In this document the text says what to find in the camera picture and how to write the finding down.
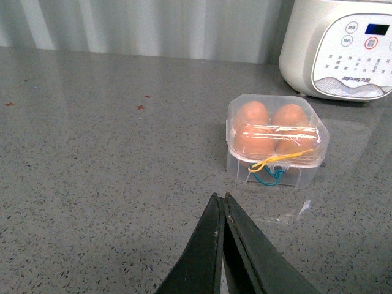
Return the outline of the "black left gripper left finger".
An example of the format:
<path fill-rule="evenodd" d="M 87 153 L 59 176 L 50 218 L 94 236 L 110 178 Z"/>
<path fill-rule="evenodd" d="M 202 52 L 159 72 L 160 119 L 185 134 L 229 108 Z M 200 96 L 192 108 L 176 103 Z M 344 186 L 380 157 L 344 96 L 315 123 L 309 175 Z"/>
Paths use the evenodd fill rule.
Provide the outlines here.
<path fill-rule="evenodd" d="M 219 293 L 224 228 L 223 199 L 213 193 L 185 250 L 156 292 Z"/>

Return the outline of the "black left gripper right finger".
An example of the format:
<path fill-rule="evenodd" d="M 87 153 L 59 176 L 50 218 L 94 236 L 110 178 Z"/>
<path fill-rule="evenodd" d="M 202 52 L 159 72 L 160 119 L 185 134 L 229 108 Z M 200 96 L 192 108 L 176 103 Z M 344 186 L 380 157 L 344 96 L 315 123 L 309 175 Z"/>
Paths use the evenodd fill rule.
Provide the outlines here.
<path fill-rule="evenodd" d="M 238 202 L 224 197 L 224 262 L 230 293 L 318 293 Z"/>

